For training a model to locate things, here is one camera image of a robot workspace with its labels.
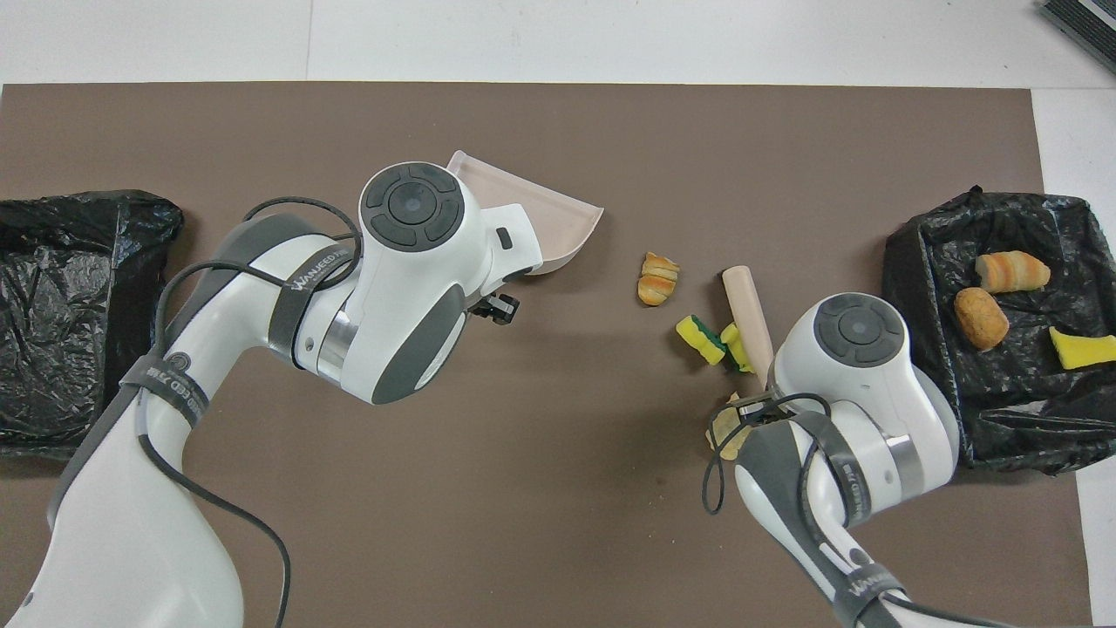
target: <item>bread roll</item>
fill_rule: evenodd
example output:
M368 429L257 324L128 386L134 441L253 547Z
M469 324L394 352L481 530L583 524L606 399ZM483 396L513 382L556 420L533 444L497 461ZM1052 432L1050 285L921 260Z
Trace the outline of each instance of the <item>bread roll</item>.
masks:
M1033 290L1050 280L1050 268L1029 253L1009 250L977 258L980 287L990 293Z
M953 299L961 331L979 351L988 351L1008 336L1008 318L983 288L965 288Z
M674 293L679 280L679 264L665 257L647 252L639 271L636 293L647 305L660 305Z

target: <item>brown table surface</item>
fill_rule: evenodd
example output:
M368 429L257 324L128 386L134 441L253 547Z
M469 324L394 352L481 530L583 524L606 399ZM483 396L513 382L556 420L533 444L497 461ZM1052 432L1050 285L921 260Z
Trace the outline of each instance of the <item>brown table surface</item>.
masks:
M140 187L186 212L171 270L256 202L356 213L365 181L454 149L606 207L565 268L512 284L422 394L369 407L249 352L186 472L270 523L294 559L288 626L836 626L734 496L699 496L702 422L744 377L674 336L731 316L718 271L752 267L778 345L841 290L878 292L883 241L979 183L1041 191L1022 90L489 84L8 85L0 197ZM329 224L321 218L323 224ZM643 253L682 264L658 308ZM59 465L0 462L0 619L33 580ZM270 625L279 561L202 506ZM1088 624L1071 476L961 472L855 535L927 605Z

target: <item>gray strap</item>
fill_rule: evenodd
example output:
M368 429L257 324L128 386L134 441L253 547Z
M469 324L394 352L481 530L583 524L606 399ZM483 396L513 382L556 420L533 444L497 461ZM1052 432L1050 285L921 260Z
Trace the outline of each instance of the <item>gray strap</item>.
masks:
M841 500L845 502L843 526L852 528L867 521L872 515L868 482L860 470L859 461L856 460L856 455L853 454L853 450L837 426L829 417L818 413L795 415L791 421L814 437L834 472L834 479L840 485Z
M310 305L310 297L318 283L352 259L352 249L333 244L316 252L287 278L276 299L276 308L271 311L268 328L268 347L271 351L298 367L295 361L295 340L306 308Z
M834 596L834 613L845 628L853 628L864 609L884 591L903 590L903 584L878 562L866 564L848 574L845 587Z
M198 422L209 410L209 397L202 387L171 363L154 356L144 356L136 360L128 373L124 374L121 386L150 390L182 413L191 428L198 427Z

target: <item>wooden handle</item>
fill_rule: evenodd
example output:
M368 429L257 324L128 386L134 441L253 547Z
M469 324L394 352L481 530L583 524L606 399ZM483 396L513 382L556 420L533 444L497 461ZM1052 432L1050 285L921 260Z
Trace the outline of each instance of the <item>wooden handle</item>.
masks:
M740 341L744 346L744 354L748 354L748 363L756 371L760 386L766 389L775 351L771 349L767 321L763 320L760 297L756 292L756 282L752 281L752 271L747 265L733 265L721 272L721 280L724 281L732 320L740 330Z

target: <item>gray circular button pad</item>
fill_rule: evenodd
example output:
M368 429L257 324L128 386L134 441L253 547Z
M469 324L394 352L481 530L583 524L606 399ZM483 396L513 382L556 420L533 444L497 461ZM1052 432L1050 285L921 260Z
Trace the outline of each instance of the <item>gray circular button pad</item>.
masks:
M401 163L377 174L362 199L368 231L395 250L430 250L453 236L465 200L456 178L430 163Z
M818 307L814 338L841 365L865 369L894 358L903 347L903 321L882 300L839 293Z

